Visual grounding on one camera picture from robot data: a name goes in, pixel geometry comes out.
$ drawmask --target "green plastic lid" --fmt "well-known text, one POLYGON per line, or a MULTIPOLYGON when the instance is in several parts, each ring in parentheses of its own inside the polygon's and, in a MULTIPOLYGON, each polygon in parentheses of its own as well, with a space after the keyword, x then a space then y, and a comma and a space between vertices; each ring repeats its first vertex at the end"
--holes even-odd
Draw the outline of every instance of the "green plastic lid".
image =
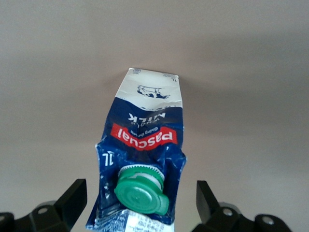
POLYGON ((119 172, 115 194, 128 209, 142 214, 165 215, 169 199, 162 193, 164 175, 149 165, 128 165, 119 172))

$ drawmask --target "gray surface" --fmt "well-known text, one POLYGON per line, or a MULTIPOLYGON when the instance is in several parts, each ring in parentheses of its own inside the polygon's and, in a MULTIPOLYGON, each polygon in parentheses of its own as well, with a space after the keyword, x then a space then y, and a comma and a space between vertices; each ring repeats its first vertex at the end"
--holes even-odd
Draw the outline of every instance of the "gray surface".
POLYGON ((200 222, 196 180, 253 219, 309 218, 309 2, 0 1, 0 211, 16 217, 86 178, 130 67, 175 73, 188 163, 176 232, 200 222))

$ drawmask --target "blue packaging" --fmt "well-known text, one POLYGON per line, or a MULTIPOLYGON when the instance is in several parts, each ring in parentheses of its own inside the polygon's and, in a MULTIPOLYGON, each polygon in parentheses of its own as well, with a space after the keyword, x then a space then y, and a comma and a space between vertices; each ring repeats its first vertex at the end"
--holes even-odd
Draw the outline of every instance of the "blue packaging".
POLYGON ((177 75, 130 68, 108 113, 96 145, 99 194, 86 228, 102 232, 173 232, 178 185, 186 157, 183 103, 177 75), (115 189, 119 172, 152 166, 164 175, 164 215, 143 215, 125 207, 115 189))

